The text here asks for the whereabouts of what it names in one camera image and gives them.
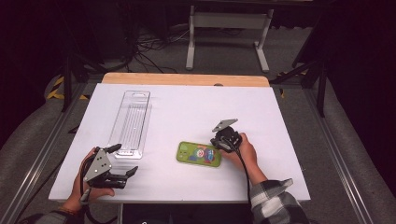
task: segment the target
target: dark background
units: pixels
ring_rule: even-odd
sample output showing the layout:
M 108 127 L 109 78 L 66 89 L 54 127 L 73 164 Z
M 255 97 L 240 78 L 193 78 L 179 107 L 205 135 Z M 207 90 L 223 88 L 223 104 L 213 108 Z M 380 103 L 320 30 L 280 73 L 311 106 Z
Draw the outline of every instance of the dark background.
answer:
M 109 1 L 2 1 L 0 5 L 0 145 L 45 103 L 44 89 L 59 74 L 70 52 L 101 63 L 128 54 L 131 32 L 125 9 L 160 37 L 186 23 L 189 8 L 128 8 Z M 342 1 L 345 10 L 316 13 L 278 10 L 273 25 L 315 26 L 297 59 L 325 56 L 338 100 L 372 158 L 396 194 L 396 18 L 391 7 L 374 0 Z

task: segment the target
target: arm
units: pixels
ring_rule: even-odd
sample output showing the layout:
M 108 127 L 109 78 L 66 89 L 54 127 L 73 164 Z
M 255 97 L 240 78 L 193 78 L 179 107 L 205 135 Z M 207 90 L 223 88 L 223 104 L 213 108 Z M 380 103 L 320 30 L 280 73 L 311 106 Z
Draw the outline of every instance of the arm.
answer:
M 72 192 L 68 199 L 63 203 L 61 207 L 59 207 L 58 210 L 52 211 L 44 215 L 35 222 L 36 224 L 84 223 L 84 214 L 81 212 L 82 206 L 79 202 L 79 199 L 81 197 L 79 192 L 79 177 L 81 175 L 80 171 L 83 162 L 87 160 L 93 154 L 93 152 L 94 149 L 92 149 L 82 161 L 78 170 L 78 174 L 74 180 Z M 85 182 L 83 184 L 83 189 L 85 191 L 89 186 Z M 113 189 L 92 189 L 89 201 L 94 201 L 104 195 L 114 196 L 114 194 L 115 193 Z
M 295 198 L 285 190 L 292 180 L 268 180 L 257 163 L 257 154 L 247 136 L 241 133 L 242 143 L 239 147 L 242 159 L 247 167 L 250 183 L 251 210 L 255 223 L 309 223 L 305 212 Z M 242 162 L 233 153 L 220 151 L 221 156 L 232 161 L 240 170 Z

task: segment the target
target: black curtain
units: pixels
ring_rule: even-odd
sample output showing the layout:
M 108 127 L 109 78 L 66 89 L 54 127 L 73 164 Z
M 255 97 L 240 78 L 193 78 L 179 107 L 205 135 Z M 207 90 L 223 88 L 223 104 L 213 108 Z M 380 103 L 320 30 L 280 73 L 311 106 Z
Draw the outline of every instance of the black curtain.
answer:
M 48 1 L 2 1 L 0 5 L 0 146 L 37 108 L 61 66 Z
M 339 102 L 396 195 L 396 17 L 390 4 L 375 0 L 340 6 L 322 18 L 298 62 L 325 57 Z

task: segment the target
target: clear plastic container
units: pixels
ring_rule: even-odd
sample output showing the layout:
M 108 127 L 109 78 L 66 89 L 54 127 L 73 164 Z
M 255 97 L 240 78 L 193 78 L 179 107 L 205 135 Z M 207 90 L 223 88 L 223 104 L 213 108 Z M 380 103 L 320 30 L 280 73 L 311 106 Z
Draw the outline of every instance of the clear plastic container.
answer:
M 149 91 L 126 91 L 108 141 L 109 146 L 122 144 L 116 158 L 141 159 L 149 126 Z

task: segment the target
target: black cable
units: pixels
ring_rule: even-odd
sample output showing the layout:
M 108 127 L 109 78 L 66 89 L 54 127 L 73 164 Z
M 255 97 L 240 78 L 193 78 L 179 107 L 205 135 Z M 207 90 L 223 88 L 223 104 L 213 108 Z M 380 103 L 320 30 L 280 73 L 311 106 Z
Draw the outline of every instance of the black cable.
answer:
M 55 168 L 50 172 L 50 174 L 46 177 L 46 179 L 44 180 L 44 182 L 38 187 L 38 189 L 35 191 L 35 193 L 32 195 L 32 197 L 30 197 L 30 199 L 26 202 L 26 204 L 24 205 L 24 207 L 22 208 L 22 210 L 18 213 L 17 219 L 15 220 L 15 224 L 18 223 L 18 221 L 20 220 L 22 214 L 24 213 L 24 211 L 26 210 L 26 208 L 29 206 L 29 204 L 33 201 L 33 199 L 35 198 L 35 196 L 38 194 L 38 192 L 40 192 L 41 189 L 43 189 L 44 185 L 47 184 L 47 182 L 50 180 L 50 178 L 52 177 L 52 175 L 55 173 L 56 170 L 58 170 L 58 168 L 61 166 L 61 164 L 64 162 L 64 157 L 61 159 L 61 161 L 59 161 L 59 163 L 55 166 Z
M 128 63 L 125 65 L 125 68 L 126 68 L 126 72 L 127 73 L 133 72 L 131 69 L 129 69 L 129 64 Z
M 166 48 L 167 46 L 169 46 L 172 43 L 175 43 L 177 41 L 179 41 L 180 39 L 182 39 L 182 37 L 184 35 L 187 34 L 189 30 L 187 31 L 181 31 L 183 32 L 182 35 L 170 35 L 169 37 L 166 38 L 166 41 L 163 41 L 162 39 L 159 38 L 155 38 L 153 35 L 149 35 L 147 38 L 145 37 L 139 37 L 137 38 L 136 44 L 138 47 L 141 48 L 140 52 L 148 52 L 149 50 L 161 50 Z
M 84 173 L 87 163 L 88 159 L 82 163 L 81 170 L 79 171 L 79 193 L 81 196 L 84 194 Z
M 177 70 L 174 69 L 174 68 L 171 68 L 171 67 L 163 67 L 163 66 L 155 66 L 155 65 L 148 64 L 148 63 L 144 63 L 144 62 L 142 62 L 142 61 L 140 61 L 140 60 L 138 60 L 138 59 L 136 59 L 136 60 L 137 60 L 139 63 L 141 63 L 143 66 L 147 65 L 147 66 L 150 66 L 150 67 L 160 67 L 160 68 L 164 68 L 164 69 L 169 69 L 169 70 L 172 70 L 174 73 L 177 74 Z
M 153 62 L 148 56 L 146 56 L 146 55 L 144 55 L 144 54 L 142 54 L 142 53 L 140 53 L 139 55 L 145 57 L 145 58 L 146 58 L 147 60 L 149 60 L 149 61 L 152 63 L 152 65 L 154 65 L 161 73 L 164 73 L 164 71 L 163 71 L 157 64 L 155 64 L 155 62 Z
M 107 72 L 115 72 L 117 70 L 120 70 L 121 68 L 125 67 L 126 64 L 130 63 L 132 61 L 131 57 L 127 57 L 124 63 L 115 65 L 113 67 L 106 68 Z M 85 68 L 90 74 L 103 74 L 95 69 L 90 69 L 90 68 Z
M 233 151 L 236 153 L 236 155 L 238 155 L 239 160 L 242 162 L 242 165 L 244 167 L 244 171 L 245 171 L 245 175 L 247 177 L 247 202 L 249 204 L 249 206 L 251 207 L 251 200 L 250 200 L 250 181 L 249 181 L 249 176 L 248 176 L 248 168 L 245 165 L 244 160 L 242 159 L 242 155 L 241 155 L 241 151 L 239 150 L 239 147 L 234 147 L 233 144 L 228 141 L 226 138 L 222 138 L 222 141 L 225 141 L 227 143 L 228 146 L 230 146 Z

